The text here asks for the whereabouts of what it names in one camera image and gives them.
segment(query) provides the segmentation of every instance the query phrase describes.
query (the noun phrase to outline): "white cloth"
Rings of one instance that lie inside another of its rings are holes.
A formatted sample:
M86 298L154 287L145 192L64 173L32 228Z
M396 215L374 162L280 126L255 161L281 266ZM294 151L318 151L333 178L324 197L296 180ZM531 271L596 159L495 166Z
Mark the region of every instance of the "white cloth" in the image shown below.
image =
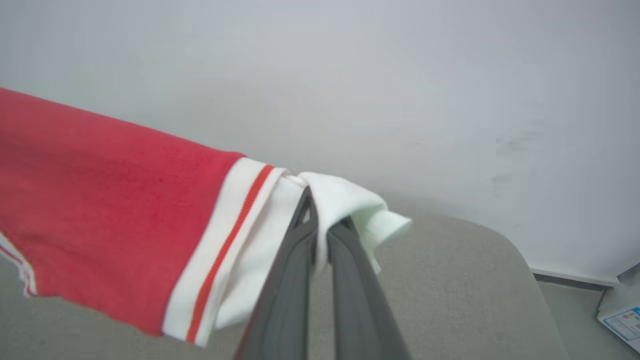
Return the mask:
M341 177L313 172L304 172L298 177L283 174L236 259L215 328L242 322L251 315L306 186L311 188L319 222L315 276L327 265L326 233L343 218L351 216L353 219L376 273L380 266L374 257L374 249L407 230L411 224L411 219L389 211L379 195Z

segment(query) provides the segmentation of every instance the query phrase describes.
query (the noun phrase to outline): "gray floor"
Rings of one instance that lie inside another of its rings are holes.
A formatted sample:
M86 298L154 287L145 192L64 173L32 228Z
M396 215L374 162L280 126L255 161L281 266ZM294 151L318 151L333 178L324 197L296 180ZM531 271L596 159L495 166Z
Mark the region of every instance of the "gray floor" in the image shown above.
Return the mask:
M596 320L601 291L538 284L573 360L640 359L640 354Z

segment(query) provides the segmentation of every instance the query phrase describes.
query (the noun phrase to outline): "sticker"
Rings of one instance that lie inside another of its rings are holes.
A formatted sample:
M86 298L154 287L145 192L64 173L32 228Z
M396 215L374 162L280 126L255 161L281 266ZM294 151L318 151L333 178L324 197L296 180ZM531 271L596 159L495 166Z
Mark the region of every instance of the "sticker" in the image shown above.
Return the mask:
M627 310L622 314L606 318L604 323L617 332L624 340L640 338L640 307Z

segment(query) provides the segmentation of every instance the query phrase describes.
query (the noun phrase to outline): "white wall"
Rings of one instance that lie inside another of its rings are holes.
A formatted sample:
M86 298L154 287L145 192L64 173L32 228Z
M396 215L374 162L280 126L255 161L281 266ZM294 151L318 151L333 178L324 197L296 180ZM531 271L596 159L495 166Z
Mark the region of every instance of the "white wall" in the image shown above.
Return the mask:
M0 86L640 262L640 1L0 2Z

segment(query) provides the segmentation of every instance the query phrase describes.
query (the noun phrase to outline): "garment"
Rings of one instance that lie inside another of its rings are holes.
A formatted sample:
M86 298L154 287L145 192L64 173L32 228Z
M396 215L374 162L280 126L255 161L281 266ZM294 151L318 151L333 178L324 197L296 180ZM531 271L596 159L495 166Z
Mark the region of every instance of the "garment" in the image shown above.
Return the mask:
M375 268L373 248L410 222L338 177L0 88L0 253L29 297L204 346L251 313L306 186L324 231L316 273L332 222L352 215Z

